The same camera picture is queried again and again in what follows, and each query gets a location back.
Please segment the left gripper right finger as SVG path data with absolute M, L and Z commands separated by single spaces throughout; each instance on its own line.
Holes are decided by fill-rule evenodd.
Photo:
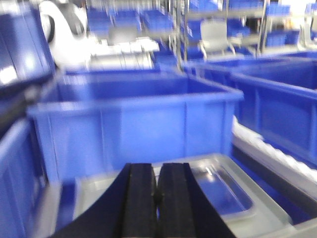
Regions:
M 211 205 L 188 163 L 164 163 L 158 192 L 159 238 L 234 238 Z

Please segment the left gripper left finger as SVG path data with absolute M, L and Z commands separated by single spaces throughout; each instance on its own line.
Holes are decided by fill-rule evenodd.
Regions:
M 109 188 L 54 238 L 153 238 L 156 188 L 149 163 L 127 163 Z

